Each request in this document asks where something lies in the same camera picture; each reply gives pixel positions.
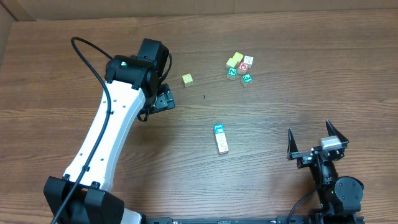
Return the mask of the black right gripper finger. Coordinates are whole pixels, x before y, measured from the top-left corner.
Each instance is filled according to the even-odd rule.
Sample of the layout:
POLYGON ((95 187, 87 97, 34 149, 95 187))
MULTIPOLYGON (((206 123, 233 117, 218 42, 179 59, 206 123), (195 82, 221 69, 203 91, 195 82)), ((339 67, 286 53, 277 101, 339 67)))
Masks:
POLYGON ((326 128, 329 136, 336 136, 340 140, 342 148, 348 147, 349 140, 333 126, 329 119, 326 120, 326 128))
POLYGON ((288 148, 287 148, 287 160, 291 161, 293 159, 297 158, 297 154, 299 153, 299 150, 297 148, 294 135, 292 133, 292 130, 289 128, 288 129, 288 148))

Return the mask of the wooden block with E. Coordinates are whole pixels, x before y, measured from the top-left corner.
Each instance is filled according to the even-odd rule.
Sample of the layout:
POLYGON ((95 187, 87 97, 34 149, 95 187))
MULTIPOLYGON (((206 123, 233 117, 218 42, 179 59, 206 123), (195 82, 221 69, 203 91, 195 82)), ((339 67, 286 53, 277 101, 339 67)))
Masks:
POLYGON ((213 128, 214 128, 215 134, 224 133, 224 126, 223 126, 223 124, 215 124, 215 125, 213 126, 213 128))

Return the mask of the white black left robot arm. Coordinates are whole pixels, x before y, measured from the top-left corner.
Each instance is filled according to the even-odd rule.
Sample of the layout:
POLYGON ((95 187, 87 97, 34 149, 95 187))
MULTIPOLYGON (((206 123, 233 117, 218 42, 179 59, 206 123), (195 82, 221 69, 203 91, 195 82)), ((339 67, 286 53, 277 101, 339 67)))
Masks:
POLYGON ((78 154, 61 178, 49 177, 44 195, 52 223, 146 222, 146 216, 126 208, 111 193, 120 153, 135 120, 175 108, 164 82, 172 55, 160 41, 144 39, 137 55, 109 58, 98 111, 78 154))

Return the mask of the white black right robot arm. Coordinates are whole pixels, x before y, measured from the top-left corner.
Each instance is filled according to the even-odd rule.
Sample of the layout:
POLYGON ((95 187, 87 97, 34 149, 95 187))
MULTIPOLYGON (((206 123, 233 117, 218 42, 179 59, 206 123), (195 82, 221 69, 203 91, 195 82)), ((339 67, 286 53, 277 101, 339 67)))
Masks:
POLYGON ((300 152, 291 129, 288 129, 287 160, 297 161, 299 169, 308 167, 315 189, 304 195, 291 209, 284 223, 364 223, 361 211, 364 184, 351 176, 339 176, 335 161, 345 156, 349 140, 326 120, 328 136, 321 138, 318 146, 308 152, 300 152), (320 208, 309 211, 307 216, 294 215, 297 207, 312 194, 318 194, 320 208))

